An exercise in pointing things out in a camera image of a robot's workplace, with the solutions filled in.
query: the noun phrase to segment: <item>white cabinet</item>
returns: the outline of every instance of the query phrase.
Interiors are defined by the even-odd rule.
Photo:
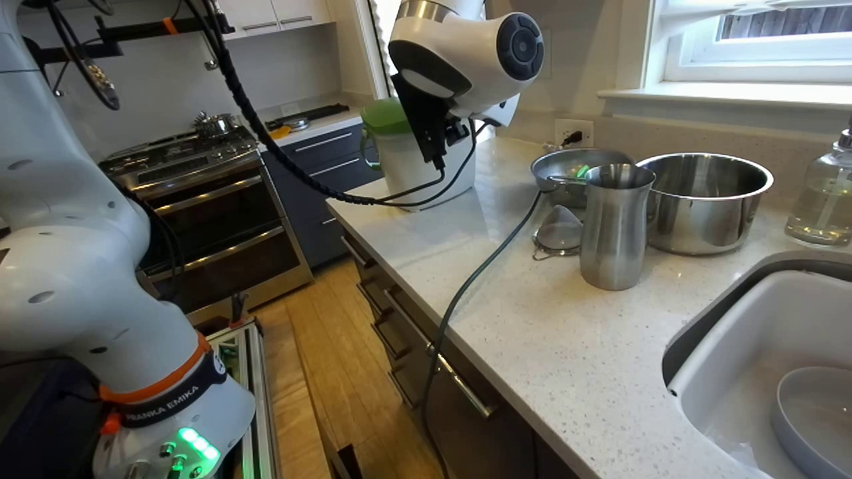
[[[227,38],[267,35],[332,22],[324,0],[216,0],[216,6],[234,26],[234,31]]]

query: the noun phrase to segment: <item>dark cabinet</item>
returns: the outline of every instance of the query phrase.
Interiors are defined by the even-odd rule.
[[[443,344],[433,362],[437,324],[429,314],[347,228],[343,245],[357,260],[360,289],[373,309],[373,330],[387,349],[389,377],[413,416],[427,408],[429,430],[452,475],[576,475],[452,340]],[[437,369],[424,404],[432,364]]]
[[[381,171],[369,168],[360,157],[360,139],[361,124],[351,124],[299,143],[287,143],[282,147],[282,152],[314,180],[324,184],[328,188],[347,192],[381,179]],[[284,171],[284,164],[272,160],[272,153],[264,153],[264,163],[308,265],[316,269],[347,255],[340,245],[340,228],[328,212],[324,195],[300,184],[291,171]]]

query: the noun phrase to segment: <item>bottle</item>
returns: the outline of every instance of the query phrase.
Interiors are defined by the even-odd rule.
[[[830,152],[809,164],[785,231],[814,245],[852,241],[852,121]]]

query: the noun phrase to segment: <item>stainless steel pitcher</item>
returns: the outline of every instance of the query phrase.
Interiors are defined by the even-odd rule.
[[[580,274],[605,289],[633,288],[646,241],[646,195],[654,176],[633,163],[588,173],[588,208],[580,241]]]

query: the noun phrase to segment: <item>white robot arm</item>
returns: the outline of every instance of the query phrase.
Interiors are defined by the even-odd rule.
[[[404,0],[389,52],[419,147],[440,163],[459,117],[511,121],[520,90],[540,71],[543,35],[528,14],[483,19],[483,0]]]
[[[75,139],[0,0],[0,349],[61,352],[121,418],[95,475],[207,475],[243,439],[254,396],[172,302],[135,282],[147,216]]]

